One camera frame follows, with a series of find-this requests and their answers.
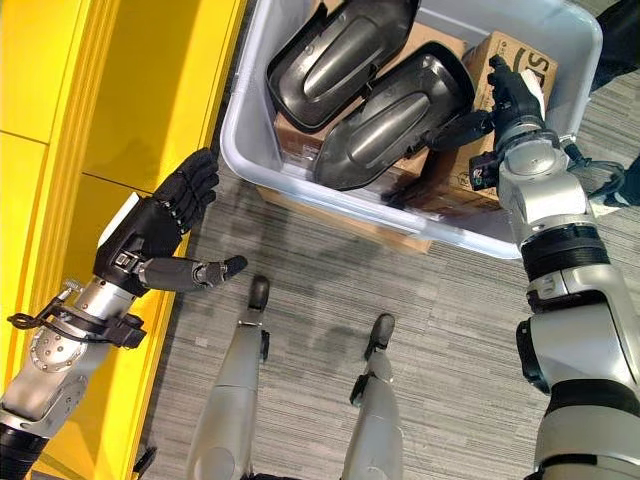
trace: gray plastic bin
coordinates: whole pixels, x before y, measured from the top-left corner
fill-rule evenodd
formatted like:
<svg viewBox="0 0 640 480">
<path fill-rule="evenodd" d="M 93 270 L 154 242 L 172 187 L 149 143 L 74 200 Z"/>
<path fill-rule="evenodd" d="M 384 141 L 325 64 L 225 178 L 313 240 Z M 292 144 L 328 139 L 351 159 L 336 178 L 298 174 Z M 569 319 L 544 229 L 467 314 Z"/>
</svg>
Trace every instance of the gray plastic bin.
<svg viewBox="0 0 640 480">
<path fill-rule="evenodd" d="M 310 182 L 304 171 L 283 160 L 265 70 L 306 21 L 310 8 L 310 0 L 258 1 L 222 125 L 222 155 L 230 168 L 301 203 L 491 256 L 518 258 L 504 212 L 453 220 L 400 211 L 366 190 L 337 192 Z M 575 136 L 602 45 L 600 27 L 589 13 L 561 0 L 424 0 L 416 21 L 461 38 L 469 47 L 500 30 L 555 59 L 559 67 L 547 123 L 561 137 Z"/>
</svg>

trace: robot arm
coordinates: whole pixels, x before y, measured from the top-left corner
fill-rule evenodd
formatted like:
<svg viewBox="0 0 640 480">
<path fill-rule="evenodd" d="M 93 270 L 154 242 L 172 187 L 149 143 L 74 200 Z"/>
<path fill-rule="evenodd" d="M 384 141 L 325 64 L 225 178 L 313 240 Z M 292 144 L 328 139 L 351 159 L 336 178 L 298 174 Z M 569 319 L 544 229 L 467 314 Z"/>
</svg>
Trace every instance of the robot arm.
<svg viewBox="0 0 640 480">
<path fill-rule="evenodd" d="M 242 270 L 244 257 L 202 263 L 173 258 L 182 235 L 215 199 L 215 159 L 208 149 L 187 158 L 150 197 L 132 196 L 101 238 L 93 278 L 68 284 L 35 317 L 9 318 L 21 329 L 40 327 L 29 358 L 0 400 L 0 478 L 24 478 L 48 440 L 82 399 L 110 344 L 135 348 L 143 322 L 128 313 L 149 289 L 213 287 Z M 73 305 L 65 301 L 79 292 Z"/>
<path fill-rule="evenodd" d="M 640 321 L 537 100 L 500 57 L 491 66 L 495 152 L 470 175 L 491 184 L 497 171 L 530 280 L 534 315 L 517 329 L 518 351 L 551 401 L 528 480 L 640 478 Z"/>
</svg>

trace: cable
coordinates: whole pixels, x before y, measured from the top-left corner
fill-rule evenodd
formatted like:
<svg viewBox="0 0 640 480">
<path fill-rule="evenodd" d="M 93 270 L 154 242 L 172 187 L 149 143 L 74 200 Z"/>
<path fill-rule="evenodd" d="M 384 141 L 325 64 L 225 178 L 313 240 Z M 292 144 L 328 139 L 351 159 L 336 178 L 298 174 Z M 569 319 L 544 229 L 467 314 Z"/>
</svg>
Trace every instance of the cable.
<svg viewBox="0 0 640 480">
<path fill-rule="evenodd" d="M 7 321 L 18 330 L 31 330 L 32 328 L 45 327 L 57 333 L 61 337 L 79 343 L 110 343 L 108 340 L 99 338 L 76 337 L 75 335 L 65 332 L 61 328 L 56 327 L 51 322 L 32 317 L 31 315 L 27 315 L 26 313 L 16 313 L 14 315 L 11 315 L 7 318 Z"/>
<path fill-rule="evenodd" d="M 570 143 L 564 148 L 565 153 L 569 156 L 571 164 L 567 167 L 569 172 L 577 169 L 599 169 L 610 174 L 609 181 L 600 188 L 587 194 L 587 198 L 592 199 L 599 196 L 608 196 L 616 193 L 624 185 L 625 170 L 624 166 L 618 162 L 593 160 L 582 155 L 575 143 Z"/>
</svg>

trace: robot leg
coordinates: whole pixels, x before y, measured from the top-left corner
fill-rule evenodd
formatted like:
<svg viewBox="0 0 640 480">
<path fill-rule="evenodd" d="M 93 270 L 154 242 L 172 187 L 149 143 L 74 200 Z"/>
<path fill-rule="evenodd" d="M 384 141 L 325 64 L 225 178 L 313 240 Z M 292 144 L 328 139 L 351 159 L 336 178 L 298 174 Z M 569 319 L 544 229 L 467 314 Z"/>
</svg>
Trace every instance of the robot leg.
<svg viewBox="0 0 640 480">
<path fill-rule="evenodd" d="M 342 480 L 402 479 L 400 414 L 391 388 L 391 364 L 384 353 L 394 324 L 391 315 L 380 315 L 371 332 L 365 352 L 367 367 L 351 393 L 351 403 L 360 407 L 360 415 Z"/>
<path fill-rule="evenodd" d="M 187 459 L 190 480 L 240 480 L 251 474 L 251 442 L 256 418 L 258 369 L 268 355 L 262 312 L 269 281 L 253 279 L 249 305 L 200 415 Z"/>
</svg>

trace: cardboard box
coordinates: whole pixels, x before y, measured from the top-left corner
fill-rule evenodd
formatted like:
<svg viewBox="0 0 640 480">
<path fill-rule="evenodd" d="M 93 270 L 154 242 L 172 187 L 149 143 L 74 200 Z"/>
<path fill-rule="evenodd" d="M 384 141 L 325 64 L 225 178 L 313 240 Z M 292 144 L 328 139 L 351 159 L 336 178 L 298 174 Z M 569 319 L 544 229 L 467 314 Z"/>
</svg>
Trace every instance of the cardboard box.
<svg viewBox="0 0 640 480">
<path fill-rule="evenodd" d="M 320 2 L 316 0 L 312 7 L 315 12 Z M 341 2 L 340 0 L 325 0 L 329 11 L 332 11 Z M 378 73 L 378 76 L 393 68 L 399 62 L 411 55 L 417 48 L 428 41 L 437 41 L 446 45 L 459 58 L 465 52 L 466 44 L 464 41 L 435 30 L 433 28 L 414 23 L 407 43 L 396 57 L 385 65 Z M 315 161 L 324 139 L 333 129 L 333 127 L 349 113 L 351 113 L 361 103 L 361 99 L 355 100 L 351 105 L 345 108 L 329 125 L 316 133 L 304 133 L 297 130 L 291 125 L 286 118 L 280 113 L 276 116 L 274 128 L 276 136 L 280 143 L 280 148 L 290 154 L 287 158 L 297 165 L 309 169 Z M 411 158 L 403 158 L 398 160 L 393 167 L 387 170 L 378 180 L 365 187 L 367 190 L 375 193 L 386 193 L 390 190 L 398 189 L 407 185 L 411 181 L 420 177 L 422 168 L 427 159 L 428 151 L 421 150 Z"/>
<path fill-rule="evenodd" d="M 463 61 L 476 85 L 474 109 L 491 111 L 494 106 L 487 75 L 493 71 L 489 59 L 501 55 L 512 70 L 532 70 L 549 102 L 558 64 L 544 53 L 502 32 L 493 32 L 480 45 L 467 52 Z M 434 155 L 423 175 L 425 194 L 409 203 L 414 208 L 449 215 L 467 215 L 500 208 L 495 188 L 473 191 L 469 182 L 469 160 L 493 150 L 494 135 L 481 138 L 457 151 Z"/>
</svg>

